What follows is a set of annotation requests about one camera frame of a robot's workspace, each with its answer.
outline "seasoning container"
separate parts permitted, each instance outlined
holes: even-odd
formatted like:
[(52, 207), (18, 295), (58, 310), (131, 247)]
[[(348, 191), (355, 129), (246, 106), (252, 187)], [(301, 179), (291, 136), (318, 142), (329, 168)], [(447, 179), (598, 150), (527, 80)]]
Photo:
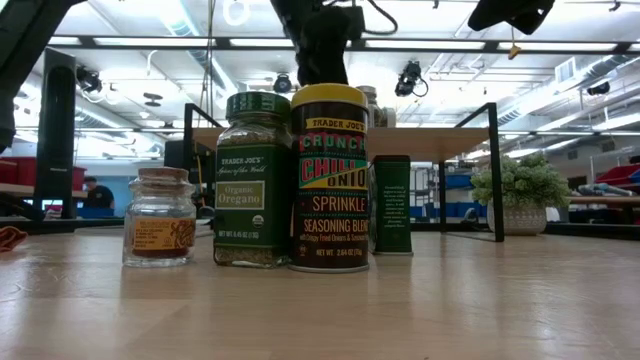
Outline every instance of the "seasoning container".
[(122, 262), (126, 266), (165, 267), (192, 258), (196, 207), (188, 172), (169, 167), (138, 170), (129, 183), (133, 201), (125, 215)]
[(345, 273), (369, 268), (367, 97), (340, 84), (293, 97), (297, 194), (291, 269)]
[(293, 201), (291, 104), (266, 92), (233, 95), (218, 138), (214, 260), (273, 268), (286, 263)]
[(369, 247), (374, 255), (413, 255), (410, 174), (411, 158), (406, 155), (378, 155), (369, 167)]
[(373, 86), (358, 86), (358, 90), (367, 96), (367, 108), (369, 109), (368, 127), (387, 127), (388, 121), (385, 112), (378, 106), (378, 93)]

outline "jar label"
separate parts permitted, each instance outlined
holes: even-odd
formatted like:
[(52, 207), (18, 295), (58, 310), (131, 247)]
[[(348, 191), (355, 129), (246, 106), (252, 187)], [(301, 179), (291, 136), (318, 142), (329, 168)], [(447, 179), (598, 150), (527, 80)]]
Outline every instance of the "jar label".
[(282, 145), (218, 146), (216, 246), (288, 246), (291, 166), (291, 150)]
[[(345, 106), (332, 105), (334, 110)], [(299, 128), (293, 264), (323, 269), (364, 266), (369, 231), (366, 113), (358, 109), (351, 119), (305, 119), (307, 113), (327, 113), (320, 106), (306, 110), (294, 111)]]
[(193, 246), (195, 219), (135, 218), (134, 250), (174, 250)]

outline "potted plant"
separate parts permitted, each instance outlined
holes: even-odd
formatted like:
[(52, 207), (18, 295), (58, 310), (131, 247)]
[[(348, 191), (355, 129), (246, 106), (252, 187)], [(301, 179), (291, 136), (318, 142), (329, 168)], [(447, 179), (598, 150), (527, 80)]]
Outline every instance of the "potted plant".
[[(569, 203), (567, 180), (547, 163), (542, 154), (520, 161), (504, 158), (501, 163), (505, 234), (541, 233), (547, 225), (546, 208), (567, 206)], [(471, 183), (475, 187), (474, 200), (488, 205), (487, 222), (494, 231), (491, 171), (485, 170), (473, 176)]]

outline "white pot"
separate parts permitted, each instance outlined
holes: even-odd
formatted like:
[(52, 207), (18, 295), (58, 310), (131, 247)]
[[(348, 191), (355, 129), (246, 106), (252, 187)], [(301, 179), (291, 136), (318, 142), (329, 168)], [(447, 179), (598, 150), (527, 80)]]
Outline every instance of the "white pot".
[[(543, 207), (504, 207), (504, 234), (534, 236), (547, 227), (547, 213)], [(487, 222), (489, 229), (495, 232), (495, 216), (493, 202), (487, 208)]]

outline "green leaves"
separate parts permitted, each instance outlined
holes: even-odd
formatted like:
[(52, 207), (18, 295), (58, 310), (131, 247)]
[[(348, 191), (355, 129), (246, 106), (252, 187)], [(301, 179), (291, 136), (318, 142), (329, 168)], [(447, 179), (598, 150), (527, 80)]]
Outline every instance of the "green leaves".
[[(520, 163), (505, 157), (501, 160), (502, 195), (509, 207), (567, 206), (570, 194), (567, 180), (547, 164), (540, 153), (523, 158)], [(473, 199), (486, 205), (493, 198), (491, 171), (483, 171), (471, 178), (475, 187)]]

